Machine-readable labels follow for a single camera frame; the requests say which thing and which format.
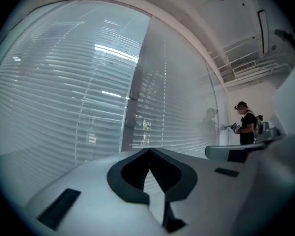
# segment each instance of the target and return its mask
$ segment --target wall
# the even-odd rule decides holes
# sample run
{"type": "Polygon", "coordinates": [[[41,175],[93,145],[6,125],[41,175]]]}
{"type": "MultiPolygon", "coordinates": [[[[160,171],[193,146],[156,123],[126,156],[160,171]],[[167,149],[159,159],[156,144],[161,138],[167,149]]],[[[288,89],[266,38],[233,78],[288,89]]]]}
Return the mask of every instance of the wall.
{"type": "Polygon", "coordinates": [[[275,117],[273,123],[279,121],[282,132],[295,135],[295,68],[291,75],[274,94],[275,117]]]}
{"type": "MultiPolygon", "coordinates": [[[[228,97],[230,102],[230,119],[231,124],[236,122],[240,124],[242,115],[238,115],[233,106],[238,102],[244,101],[256,115],[263,115],[264,121],[270,121],[274,113],[273,97],[276,90],[284,82],[287,73],[279,73],[267,76],[262,80],[238,85],[228,88],[228,97]]],[[[239,144],[239,135],[231,133],[230,144],[239,144]]]]}

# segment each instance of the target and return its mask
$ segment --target ceiling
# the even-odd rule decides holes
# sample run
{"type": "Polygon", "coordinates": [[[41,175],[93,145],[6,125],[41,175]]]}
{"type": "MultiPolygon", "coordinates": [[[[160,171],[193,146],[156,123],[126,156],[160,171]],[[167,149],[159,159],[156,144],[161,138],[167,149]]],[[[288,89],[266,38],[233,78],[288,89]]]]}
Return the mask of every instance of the ceiling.
{"type": "MultiPolygon", "coordinates": [[[[29,3],[35,7],[44,1],[48,0],[32,0],[29,3]]],[[[234,67],[254,60],[262,63],[271,58],[273,64],[287,64],[286,68],[295,64],[293,49],[274,34],[274,30],[283,30],[293,35],[293,28],[272,0],[145,1],[171,14],[199,39],[219,67],[225,82],[235,79],[234,67]],[[257,14],[260,10],[265,11],[268,24],[268,39],[265,41],[269,42],[269,52],[266,54],[262,51],[257,14]]],[[[19,20],[15,19],[10,27],[19,20]]]]}

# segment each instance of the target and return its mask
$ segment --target black strip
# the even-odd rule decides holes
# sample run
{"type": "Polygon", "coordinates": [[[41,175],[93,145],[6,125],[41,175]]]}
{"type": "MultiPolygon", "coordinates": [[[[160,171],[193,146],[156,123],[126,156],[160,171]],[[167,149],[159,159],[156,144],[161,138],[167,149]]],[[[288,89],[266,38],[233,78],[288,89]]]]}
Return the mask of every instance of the black strip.
{"type": "Polygon", "coordinates": [[[237,177],[238,174],[239,174],[239,171],[233,171],[233,170],[224,169],[224,168],[217,168],[215,170],[215,172],[221,173],[221,174],[224,174],[224,175],[228,175],[228,176],[231,176],[231,177],[237,177]]]}
{"type": "Polygon", "coordinates": [[[56,230],[60,222],[68,213],[78,196],[80,191],[66,189],[38,218],[50,229],[56,230]]]}
{"type": "MultiPolygon", "coordinates": [[[[130,87],[130,94],[132,92],[138,93],[138,94],[140,93],[144,64],[147,60],[148,40],[154,38],[153,32],[151,30],[151,22],[152,21],[150,20],[149,25],[147,27],[146,34],[143,38],[143,42],[142,42],[140,53],[139,53],[138,63],[133,73],[132,83],[130,87]]],[[[138,101],[133,100],[130,97],[130,99],[128,100],[128,105],[126,110],[126,116],[125,116],[126,120],[135,118],[134,116],[137,113],[137,106],[138,106],[138,101]]],[[[132,149],[133,134],[134,134],[134,129],[129,128],[125,123],[124,129],[123,129],[121,151],[129,151],[132,149]]]]}
{"type": "Polygon", "coordinates": [[[261,39],[262,39],[262,53],[265,54],[265,48],[264,48],[264,31],[263,31],[263,28],[262,28],[262,23],[261,23],[261,18],[260,18],[260,13],[263,12],[264,10],[259,10],[257,12],[258,14],[258,19],[259,19],[259,25],[260,25],[260,30],[261,30],[261,39]]]}

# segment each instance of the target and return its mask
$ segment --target glass wall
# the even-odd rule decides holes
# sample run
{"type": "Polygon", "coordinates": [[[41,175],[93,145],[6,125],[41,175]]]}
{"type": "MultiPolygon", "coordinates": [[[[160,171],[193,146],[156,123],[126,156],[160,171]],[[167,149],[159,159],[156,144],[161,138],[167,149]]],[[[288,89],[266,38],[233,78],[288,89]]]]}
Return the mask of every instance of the glass wall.
{"type": "Polygon", "coordinates": [[[157,18],[64,2],[0,48],[0,184],[21,206],[74,167],[124,151],[125,138],[197,157],[227,142],[216,76],[157,18]]]}
{"type": "Polygon", "coordinates": [[[202,56],[169,25],[152,18],[142,69],[133,148],[161,147],[204,157],[218,143],[218,115],[202,56]]]}
{"type": "Polygon", "coordinates": [[[209,64],[206,62],[206,65],[209,68],[210,76],[215,92],[216,102],[217,102],[217,116],[219,120],[219,125],[217,126],[218,130],[218,139],[219,145],[228,145],[229,142],[229,128],[226,128],[229,125],[228,119],[228,98],[224,88],[221,85],[221,82],[217,78],[216,74],[210,68],[209,64]]]}
{"type": "Polygon", "coordinates": [[[0,65],[0,177],[16,202],[121,151],[149,19],[111,3],[69,2],[11,46],[0,65]]]}

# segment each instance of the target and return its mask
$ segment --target backpack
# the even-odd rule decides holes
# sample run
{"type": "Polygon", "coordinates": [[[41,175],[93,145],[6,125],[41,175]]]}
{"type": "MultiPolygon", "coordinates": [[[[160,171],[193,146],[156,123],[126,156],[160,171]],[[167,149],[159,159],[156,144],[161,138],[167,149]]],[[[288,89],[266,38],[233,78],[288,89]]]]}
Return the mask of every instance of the backpack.
{"type": "Polygon", "coordinates": [[[262,124],[262,115],[255,115],[254,114],[254,112],[252,112],[250,109],[245,113],[245,116],[246,116],[246,114],[248,114],[248,113],[252,113],[253,114],[253,116],[256,118],[256,125],[254,126],[254,131],[253,131],[253,133],[254,133],[254,138],[255,138],[255,140],[257,139],[257,137],[259,136],[259,127],[261,126],[261,124],[262,124]]]}

